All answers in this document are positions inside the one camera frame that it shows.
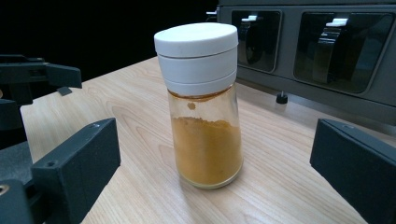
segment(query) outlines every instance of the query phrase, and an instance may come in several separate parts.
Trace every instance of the white plastic cap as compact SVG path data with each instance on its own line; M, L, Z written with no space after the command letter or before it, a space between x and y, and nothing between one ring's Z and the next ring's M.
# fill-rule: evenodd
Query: white plastic cap
M205 95L222 91L236 77L236 27L216 22L181 25L154 36L169 91Z

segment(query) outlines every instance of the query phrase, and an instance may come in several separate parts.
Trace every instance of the glass jar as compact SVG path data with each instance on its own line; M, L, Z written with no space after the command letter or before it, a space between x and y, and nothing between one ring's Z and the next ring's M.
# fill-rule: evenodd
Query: glass jar
M202 96L169 91L177 169L198 188L233 181L242 167L241 132L234 84Z
M236 28L194 23L159 32L154 41L179 174L202 189L232 182L243 163L234 85Z

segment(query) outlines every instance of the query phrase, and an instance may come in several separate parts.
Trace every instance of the light wood surface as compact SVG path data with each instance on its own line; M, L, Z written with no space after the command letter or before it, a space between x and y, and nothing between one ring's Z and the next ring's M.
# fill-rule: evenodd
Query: light wood surface
M275 96L241 84L236 90L245 162L232 184L212 190L177 174L157 58L69 95L38 98L21 112L34 161L85 125L116 118L121 166L84 223L365 223L309 163L318 118L336 118L277 105ZM396 146L392 136L361 129Z

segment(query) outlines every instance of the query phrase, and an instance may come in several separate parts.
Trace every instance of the black clamp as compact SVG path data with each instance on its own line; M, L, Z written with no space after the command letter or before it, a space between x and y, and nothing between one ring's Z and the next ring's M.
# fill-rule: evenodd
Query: black clamp
M1 223L80 223L120 166L115 119L89 124L31 167L0 181Z
M22 127L19 107L33 103L30 83L42 81L52 86L82 88L78 68L20 54L0 54L0 131Z

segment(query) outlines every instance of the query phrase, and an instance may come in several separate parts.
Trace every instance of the turmeric powder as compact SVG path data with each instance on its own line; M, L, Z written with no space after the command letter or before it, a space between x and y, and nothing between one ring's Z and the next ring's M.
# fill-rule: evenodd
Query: turmeric powder
M218 188L239 172L243 156L240 128L225 120L172 119L179 173L196 187Z

